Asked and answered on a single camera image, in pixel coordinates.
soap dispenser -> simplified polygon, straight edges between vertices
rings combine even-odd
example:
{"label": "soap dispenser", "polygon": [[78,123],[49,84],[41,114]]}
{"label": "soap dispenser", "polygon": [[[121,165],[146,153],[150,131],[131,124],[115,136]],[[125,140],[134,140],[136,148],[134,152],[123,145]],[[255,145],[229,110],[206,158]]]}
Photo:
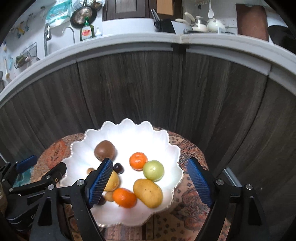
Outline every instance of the soap dispenser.
{"label": "soap dispenser", "polygon": [[85,18],[84,26],[80,29],[80,41],[95,37],[94,26],[89,24],[89,18]]}

dark wood panel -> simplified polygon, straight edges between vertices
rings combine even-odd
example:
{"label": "dark wood panel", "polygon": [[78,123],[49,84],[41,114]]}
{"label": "dark wood panel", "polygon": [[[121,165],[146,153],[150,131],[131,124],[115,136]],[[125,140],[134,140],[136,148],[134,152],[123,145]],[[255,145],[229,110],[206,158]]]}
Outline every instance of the dark wood panel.
{"label": "dark wood panel", "polygon": [[195,143],[217,176],[249,130],[266,77],[227,60],[187,53],[176,132]]}
{"label": "dark wood panel", "polygon": [[172,62],[172,88],[170,100],[170,115],[168,129],[175,132],[177,126],[177,117],[179,112],[180,91],[182,84],[183,59],[186,57],[186,47],[175,45],[173,48]]}
{"label": "dark wood panel", "polygon": [[0,109],[0,152],[10,162],[39,157],[44,146],[31,128],[17,95]]}
{"label": "dark wood panel", "polygon": [[296,97],[274,81],[229,167],[254,186],[278,240],[296,215]]}
{"label": "dark wood panel", "polygon": [[19,97],[29,124],[46,148],[64,136],[94,127],[76,64],[32,83]]}
{"label": "dark wood panel", "polygon": [[2,157],[0,157],[0,167],[3,167],[5,165],[4,160],[2,159]]}
{"label": "dark wood panel", "polygon": [[175,84],[172,56],[172,52],[133,52],[80,62],[83,90],[96,128],[124,118],[168,128]]}

patterned tablecloth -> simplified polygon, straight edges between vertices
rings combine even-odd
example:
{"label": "patterned tablecloth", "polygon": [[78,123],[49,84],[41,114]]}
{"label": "patterned tablecloth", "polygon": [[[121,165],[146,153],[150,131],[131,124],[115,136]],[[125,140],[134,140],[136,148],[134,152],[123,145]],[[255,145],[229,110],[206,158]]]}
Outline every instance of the patterned tablecloth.
{"label": "patterned tablecloth", "polygon": [[[184,170],[184,177],[175,190],[175,201],[172,206],[162,213],[152,216],[146,224],[139,227],[125,227],[123,225],[100,229],[106,240],[155,240],[155,241],[190,241],[194,240],[201,229],[209,208],[203,204],[187,173],[186,161],[196,157],[204,169],[208,169],[204,155],[197,146],[178,134],[168,131],[170,143],[181,149],[179,164]],[[70,156],[70,145],[74,141],[81,141],[83,133],[66,136],[53,143],[38,159],[31,172],[31,182],[41,177]],[[67,204],[66,214],[75,241],[80,241],[71,205]],[[225,240],[229,231],[229,222],[225,220],[219,240]]]}

potato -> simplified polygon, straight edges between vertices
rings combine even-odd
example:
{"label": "potato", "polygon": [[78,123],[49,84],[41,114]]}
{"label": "potato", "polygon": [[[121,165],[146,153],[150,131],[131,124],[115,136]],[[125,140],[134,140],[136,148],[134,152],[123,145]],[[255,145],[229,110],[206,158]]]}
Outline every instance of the potato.
{"label": "potato", "polygon": [[148,179],[138,179],[135,181],[133,192],[149,208],[157,208],[163,201],[161,188]]}
{"label": "potato", "polygon": [[119,185],[119,177],[116,172],[112,172],[111,177],[109,178],[109,181],[107,182],[107,185],[104,189],[105,192],[112,192],[115,190]]}

wire basket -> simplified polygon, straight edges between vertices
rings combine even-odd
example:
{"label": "wire basket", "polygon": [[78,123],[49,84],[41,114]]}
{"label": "wire basket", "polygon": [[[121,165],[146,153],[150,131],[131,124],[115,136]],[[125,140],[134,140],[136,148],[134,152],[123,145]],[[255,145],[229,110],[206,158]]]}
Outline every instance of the wire basket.
{"label": "wire basket", "polygon": [[15,58],[14,66],[15,68],[22,67],[24,64],[27,63],[26,58],[27,57],[37,57],[37,43],[33,43],[28,48],[26,48],[24,51],[20,53],[19,56]]}

